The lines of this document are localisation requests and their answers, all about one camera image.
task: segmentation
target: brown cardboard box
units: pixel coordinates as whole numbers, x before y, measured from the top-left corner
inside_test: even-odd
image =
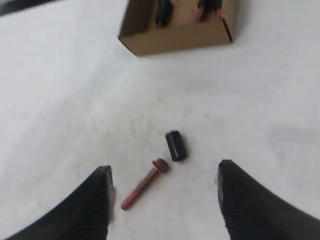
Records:
[[[198,0],[171,0],[168,26],[157,30],[157,0],[129,0],[118,39],[135,55],[151,55],[233,41],[239,0],[223,0],[221,18],[214,12],[196,22]]]

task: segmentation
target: black plastic cap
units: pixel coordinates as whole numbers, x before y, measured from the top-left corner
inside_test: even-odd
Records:
[[[165,135],[172,161],[177,162],[187,158],[187,149],[179,131],[173,130]]]
[[[157,26],[166,26],[170,21],[174,5],[171,0],[159,0],[159,6],[155,15],[155,24]]]

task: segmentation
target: bolt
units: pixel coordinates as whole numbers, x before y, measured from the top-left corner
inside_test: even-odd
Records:
[[[165,173],[169,170],[168,163],[163,159],[157,159],[152,162],[153,168],[148,175],[138,184],[138,186],[132,191],[132,193],[121,204],[122,210],[128,210],[136,200],[142,195],[147,187],[156,179],[159,173]]]

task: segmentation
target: open box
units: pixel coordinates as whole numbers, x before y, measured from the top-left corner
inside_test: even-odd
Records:
[[[221,18],[214,12],[196,22],[198,0],[171,0],[169,24],[157,29],[158,0],[129,0],[118,39],[135,55],[227,44],[233,41],[239,0],[222,0]]]

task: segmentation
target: bolt shaft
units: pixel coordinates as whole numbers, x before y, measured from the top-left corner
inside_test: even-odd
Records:
[[[122,210],[128,210],[136,200],[144,193],[147,187],[153,182],[159,173],[165,173],[168,170],[168,164],[162,160],[158,159],[153,162],[153,168],[147,174],[147,176],[138,184],[138,186],[132,191],[132,193],[123,201],[121,204]]]

